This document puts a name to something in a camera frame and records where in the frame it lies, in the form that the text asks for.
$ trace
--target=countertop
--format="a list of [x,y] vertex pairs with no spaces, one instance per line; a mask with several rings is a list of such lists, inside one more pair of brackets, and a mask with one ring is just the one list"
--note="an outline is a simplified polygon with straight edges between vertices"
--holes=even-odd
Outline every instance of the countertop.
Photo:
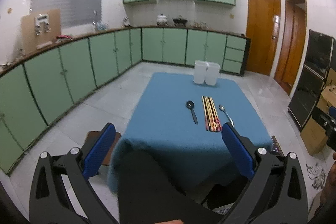
[[[73,36],[73,40],[72,41],[76,41],[76,40],[80,40],[80,39],[84,39],[84,38],[88,38],[88,37],[92,37],[92,36],[96,36],[99,34],[104,34],[104,33],[110,33],[110,32],[115,32],[115,31],[122,31],[122,30],[129,30],[129,29],[135,29],[135,28],[175,28],[175,29],[189,29],[189,30],[200,30],[200,31],[209,31],[209,32],[217,32],[217,33],[222,33],[222,34],[228,34],[228,35],[233,35],[236,37],[243,37],[243,38],[247,38],[242,34],[239,33],[234,33],[234,32],[226,32],[226,31],[218,31],[218,30],[214,30],[214,29],[210,29],[210,28],[196,28],[196,27],[176,27],[174,25],[167,25],[167,26],[157,26],[157,25],[147,25],[147,26],[132,26],[132,27],[121,27],[121,28],[114,28],[114,29],[109,29],[106,31],[97,31],[97,32],[90,32],[90,33],[85,33],[82,35],[77,35],[77,36]],[[23,56],[22,58],[20,58],[19,60],[11,63],[9,66],[5,67],[5,68],[0,68],[0,77],[4,74],[6,74],[7,72],[9,72],[10,70],[12,70],[13,68],[15,68],[16,66],[24,63],[25,61],[41,54],[44,53],[48,50],[52,50],[58,46],[61,45],[65,45],[68,44],[72,41],[64,41],[64,42],[60,42],[60,43],[53,43],[52,45],[46,46],[42,49],[36,50],[34,52],[31,52],[30,54]]]

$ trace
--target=pot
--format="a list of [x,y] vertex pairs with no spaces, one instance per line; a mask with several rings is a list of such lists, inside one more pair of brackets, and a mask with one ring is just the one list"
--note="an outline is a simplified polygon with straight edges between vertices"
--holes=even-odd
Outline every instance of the pot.
[[156,17],[156,23],[158,26],[160,25],[168,25],[167,17],[164,14],[160,14]]

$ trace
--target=metal screw cap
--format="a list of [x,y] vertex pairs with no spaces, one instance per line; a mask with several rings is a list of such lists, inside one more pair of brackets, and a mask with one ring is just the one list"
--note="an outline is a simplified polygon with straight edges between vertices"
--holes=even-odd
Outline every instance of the metal screw cap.
[[73,155],[78,154],[78,152],[79,152],[79,148],[78,148],[78,147],[73,147],[73,148],[71,148],[71,150],[70,150],[70,153],[73,154]]
[[296,154],[295,154],[294,152],[290,152],[290,153],[289,153],[289,156],[290,156],[293,160],[296,159]]
[[40,155],[41,159],[45,159],[47,156],[48,156],[47,152],[42,152]]
[[263,147],[258,148],[258,153],[261,155],[265,155],[267,153],[267,150]]

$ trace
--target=chopsticks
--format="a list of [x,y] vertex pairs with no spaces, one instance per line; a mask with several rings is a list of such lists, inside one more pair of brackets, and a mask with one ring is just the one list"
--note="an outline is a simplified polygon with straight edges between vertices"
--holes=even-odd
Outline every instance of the chopsticks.
[[202,96],[205,129],[211,132],[220,132],[222,130],[221,122],[219,121],[218,113],[211,97]]

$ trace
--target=white container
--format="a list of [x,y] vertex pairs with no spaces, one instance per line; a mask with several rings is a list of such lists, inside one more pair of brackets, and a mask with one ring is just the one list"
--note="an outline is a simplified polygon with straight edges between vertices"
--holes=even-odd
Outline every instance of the white container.
[[195,61],[195,70],[194,70],[194,83],[203,84],[205,81],[205,76],[207,74],[207,62],[205,61]]
[[221,69],[218,63],[206,62],[207,73],[205,75],[205,83],[207,85],[216,85],[217,78],[219,77],[219,70]]

